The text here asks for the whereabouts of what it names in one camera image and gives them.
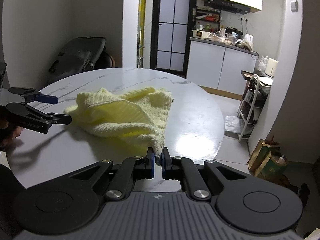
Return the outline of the person's left hand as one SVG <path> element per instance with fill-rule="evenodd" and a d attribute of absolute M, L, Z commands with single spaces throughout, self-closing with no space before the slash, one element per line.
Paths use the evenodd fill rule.
<path fill-rule="evenodd" d="M 9 146 L 13 140 L 21 135 L 21 127 L 1 128 L 1 150 Z"/>

